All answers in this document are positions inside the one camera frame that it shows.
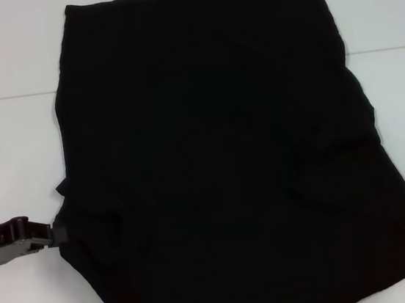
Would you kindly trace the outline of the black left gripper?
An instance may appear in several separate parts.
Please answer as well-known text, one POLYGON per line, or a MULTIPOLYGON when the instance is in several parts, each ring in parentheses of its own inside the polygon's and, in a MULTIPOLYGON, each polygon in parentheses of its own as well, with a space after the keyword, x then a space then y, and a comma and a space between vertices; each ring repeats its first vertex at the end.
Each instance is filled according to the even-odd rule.
POLYGON ((67 229, 58 222, 42 224, 29 222, 24 216, 14 217, 0 224, 0 265, 25 255, 30 246, 32 251, 40 251, 46 247, 60 247, 66 242, 67 229))

